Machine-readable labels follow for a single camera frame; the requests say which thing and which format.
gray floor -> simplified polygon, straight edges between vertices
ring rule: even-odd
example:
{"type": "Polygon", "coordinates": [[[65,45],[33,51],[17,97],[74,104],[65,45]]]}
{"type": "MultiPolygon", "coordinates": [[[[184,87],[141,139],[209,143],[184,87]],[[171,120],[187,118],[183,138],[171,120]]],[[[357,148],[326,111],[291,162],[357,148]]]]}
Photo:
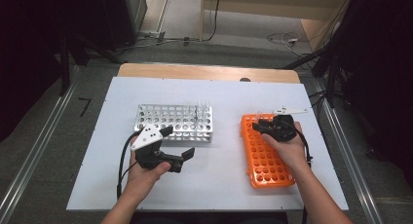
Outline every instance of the gray floor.
{"type": "MultiPolygon", "coordinates": [[[[288,28],[287,26],[285,29],[281,28],[280,31],[274,31],[274,33],[286,32],[290,29],[302,30],[299,27],[288,28]]],[[[168,27],[167,19],[164,30],[170,33],[170,37],[177,35],[172,34],[173,30],[168,27]]],[[[247,33],[247,31],[239,32],[244,37],[248,37],[245,36],[247,33]]],[[[258,42],[254,44],[255,46],[245,46],[249,44],[237,44],[237,40],[233,37],[227,41],[227,45],[224,45],[222,43],[224,36],[221,33],[217,33],[217,35],[216,38],[220,38],[218,41],[221,43],[213,41],[209,44],[191,43],[187,47],[184,47],[182,43],[168,43],[162,46],[119,51],[115,55],[129,62],[211,64],[258,68],[282,67],[297,58],[296,54],[286,50],[283,45],[279,45],[275,49],[258,48],[256,46],[259,45],[258,42]]],[[[305,48],[300,50],[302,53],[308,51],[305,48]]],[[[316,80],[311,76],[309,70],[309,66],[313,64],[313,62],[309,62],[308,65],[305,64],[295,69],[308,94],[317,91],[316,80]]],[[[73,94],[70,96],[55,130],[51,134],[44,152],[42,152],[42,157],[10,216],[9,223],[98,223],[104,216],[104,212],[69,212],[65,208],[91,139],[106,91],[112,77],[117,75],[119,66],[119,64],[113,64],[103,57],[92,56],[87,67],[79,67],[80,73],[74,83],[73,94]],[[79,98],[92,100],[83,116],[81,114],[86,102],[79,98]]],[[[3,197],[59,101],[59,85],[59,81],[56,81],[27,113],[13,134],[0,142],[0,193],[3,197]]],[[[412,191],[404,180],[401,170],[389,162],[365,157],[368,145],[354,113],[351,110],[345,110],[340,99],[335,99],[335,103],[340,123],[384,223],[410,223],[413,218],[411,212],[413,208],[412,191]]],[[[355,185],[324,111],[320,112],[320,127],[324,131],[337,175],[343,181],[341,186],[350,207],[350,210],[347,211],[348,215],[355,223],[368,223],[355,185]]],[[[289,223],[301,223],[301,211],[289,211],[287,214],[289,223]]]]}

table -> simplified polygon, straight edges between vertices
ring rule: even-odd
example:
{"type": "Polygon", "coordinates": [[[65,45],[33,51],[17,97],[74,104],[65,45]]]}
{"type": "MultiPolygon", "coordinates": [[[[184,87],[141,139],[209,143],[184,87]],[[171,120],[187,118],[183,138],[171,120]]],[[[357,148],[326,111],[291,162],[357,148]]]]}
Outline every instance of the table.
{"type": "MultiPolygon", "coordinates": [[[[315,51],[341,20],[349,3],[350,0],[220,0],[218,11],[301,19],[315,51]]],[[[204,32],[204,10],[215,11],[215,8],[216,0],[201,0],[200,40],[204,32]]]]}
{"type": "MultiPolygon", "coordinates": [[[[138,104],[177,104],[194,99],[208,100],[213,107],[212,142],[181,145],[164,142],[161,149],[166,153],[179,155],[194,146],[195,156],[185,162],[181,173],[163,175],[139,209],[301,209],[303,204],[295,185],[252,188],[245,173],[246,160],[240,137],[243,113],[256,113],[257,110],[266,113],[280,104],[311,108],[297,74],[291,70],[179,64],[121,66],[118,77],[113,78],[109,87],[67,209],[107,210],[116,203],[120,155],[125,140],[132,133],[138,104]],[[187,79],[178,79],[180,75],[187,79]],[[238,82],[240,77],[247,77],[252,82],[238,82]]],[[[348,209],[314,113],[296,115],[294,119],[307,133],[315,158],[313,170],[316,176],[338,206],[348,209]]]]}

hand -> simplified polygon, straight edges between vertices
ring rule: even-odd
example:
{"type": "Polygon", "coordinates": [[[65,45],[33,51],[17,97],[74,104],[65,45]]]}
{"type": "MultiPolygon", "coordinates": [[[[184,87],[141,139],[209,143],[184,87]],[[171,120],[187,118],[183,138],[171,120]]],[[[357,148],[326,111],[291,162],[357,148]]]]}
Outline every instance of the hand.
{"type": "MultiPolygon", "coordinates": [[[[294,126],[302,132],[300,123],[295,122],[294,126]]],[[[301,167],[303,163],[307,167],[307,161],[304,153],[304,143],[298,134],[287,142],[277,142],[266,133],[262,134],[262,138],[277,150],[280,157],[289,168],[294,169],[295,167],[301,167]]]]}
{"type": "MultiPolygon", "coordinates": [[[[136,163],[134,151],[131,151],[130,165],[136,163]]],[[[161,163],[157,167],[148,170],[142,168],[139,164],[135,164],[128,175],[128,182],[123,194],[128,194],[129,197],[135,198],[136,205],[143,201],[149,192],[152,190],[155,182],[161,178],[161,175],[170,169],[169,163],[161,163]]]]}

floor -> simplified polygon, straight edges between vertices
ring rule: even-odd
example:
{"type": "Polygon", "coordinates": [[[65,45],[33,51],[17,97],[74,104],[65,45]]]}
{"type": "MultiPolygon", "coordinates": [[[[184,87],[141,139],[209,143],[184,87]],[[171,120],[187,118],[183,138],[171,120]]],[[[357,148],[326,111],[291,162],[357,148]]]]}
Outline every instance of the floor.
{"type": "MultiPolygon", "coordinates": [[[[148,0],[148,4],[156,1],[168,3],[165,8],[156,7],[158,14],[153,14],[164,17],[146,19],[142,32],[158,35],[165,31],[169,38],[198,36],[197,0],[148,0]]],[[[206,12],[206,19],[213,19],[213,14],[214,12],[206,12]]],[[[227,13],[219,13],[217,18],[216,33],[207,43],[191,42],[187,47],[182,42],[151,46],[154,41],[145,40],[133,48],[120,50],[115,55],[129,62],[276,68],[312,52],[298,19],[252,18],[227,13]],[[274,35],[273,40],[268,40],[269,35],[274,35]],[[300,43],[294,46],[284,44],[282,35],[300,35],[302,41],[300,39],[300,43]]],[[[205,33],[208,36],[210,31],[206,30],[205,33]]],[[[106,212],[102,211],[65,210],[106,91],[112,77],[119,70],[119,64],[113,64],[104,57],[91,54],[91,58],[88,67],[72,64],[73,84],[66,96],[58,96],[57,81],[27,113],[13,134],[0,142],[2,200],[15,194],[12,203],[2,202],[0,223],[97,223],[105,215],[106,212]],[[28,175],[26,179],[17,180],[25,174],[28,175]],[[19,186],[15,188],[12,182],[18,182],[19,186]]],[[[309,62],[294,69],[308,94],[324,89],[325,80],[315,79],[311,75],[313,65],[313,62],[309,62]]],[[[413,218],[412,191],[402,172],[390,162],[366,157],[369,146],[357,124],[356,116],[351,109],[345,108],[340,99],[335,99],[334,102],[334,109],[330,109],[325,103],[316,114],[319,114],[320,128],[324,132],[331,160],[342,181],[342,189],[350,207],[346,213],[355,223],[410,223],[413,218]],[[332,127],[334,117],[343,132],[332,127]],[[343,138],[345,146],[353,154],[361,181],[365,183],[367,190],[359,191],[359,177],[354,177],[352,164],[348,164],[343,154],[346,152],[340,143],[343,138]],[[371,195],[377,210],[368,212],[371,206],[365,206],[362,198],[369,197],[359,195],[363,192],[367,192],[364,195],[371,195]]],[[[301,223],[301,214],[301,211],[289,211],[288,222],[301,223]]]]}

